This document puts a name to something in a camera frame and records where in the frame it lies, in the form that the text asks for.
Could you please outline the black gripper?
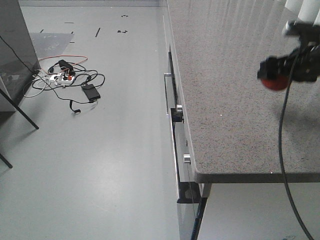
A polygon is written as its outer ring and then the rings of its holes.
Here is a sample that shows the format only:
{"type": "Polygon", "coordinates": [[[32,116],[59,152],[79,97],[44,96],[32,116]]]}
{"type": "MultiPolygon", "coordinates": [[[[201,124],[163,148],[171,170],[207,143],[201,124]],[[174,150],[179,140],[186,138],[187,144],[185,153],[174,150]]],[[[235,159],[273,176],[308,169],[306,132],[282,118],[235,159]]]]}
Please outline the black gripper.
{"type": "Polygon", "coordinates": [[[290,54],[266,58],[260,63],[257,78],[276,83],[279,77],[288,78],[292,72],[293,81],[315,82],[320,76],[320,26],[310,22],[288,21],[283,34],[298,37],[300,46],[290,54]]]}

